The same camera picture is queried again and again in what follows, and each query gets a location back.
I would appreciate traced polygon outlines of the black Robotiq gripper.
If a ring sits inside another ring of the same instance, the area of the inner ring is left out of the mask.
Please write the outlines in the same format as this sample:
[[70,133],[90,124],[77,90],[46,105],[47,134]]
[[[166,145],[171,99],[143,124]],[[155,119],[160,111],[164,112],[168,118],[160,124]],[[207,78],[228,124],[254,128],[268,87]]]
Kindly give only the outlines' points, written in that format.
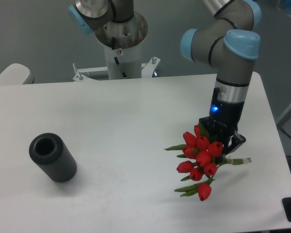
[[243,106],[244,101],[231,103],[213,100],[209,116],[199,119],[210,137],[217,137],[224,144],[223,154],[234,152],[246,142],[246,138],[237,132]]

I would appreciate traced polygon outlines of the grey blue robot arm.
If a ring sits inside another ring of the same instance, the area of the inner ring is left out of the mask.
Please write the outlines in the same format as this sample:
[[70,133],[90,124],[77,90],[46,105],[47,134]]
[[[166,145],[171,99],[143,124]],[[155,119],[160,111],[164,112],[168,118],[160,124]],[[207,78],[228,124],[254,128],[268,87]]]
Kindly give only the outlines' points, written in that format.
[[[252,0],[207,0],[215,22],[204,30],[190,29],[180,41],[183,57],[218,70],[208,117],[200,123],[224,146],[235,151],[245,142],[238,133],[260,36],[253,29],[260,23],[261,9]],[[141,78],[140,45],[148,32],[145,18],[131,0],[77,0],[69,15],[85,34],[94,33],[104,46],[111,80]]]

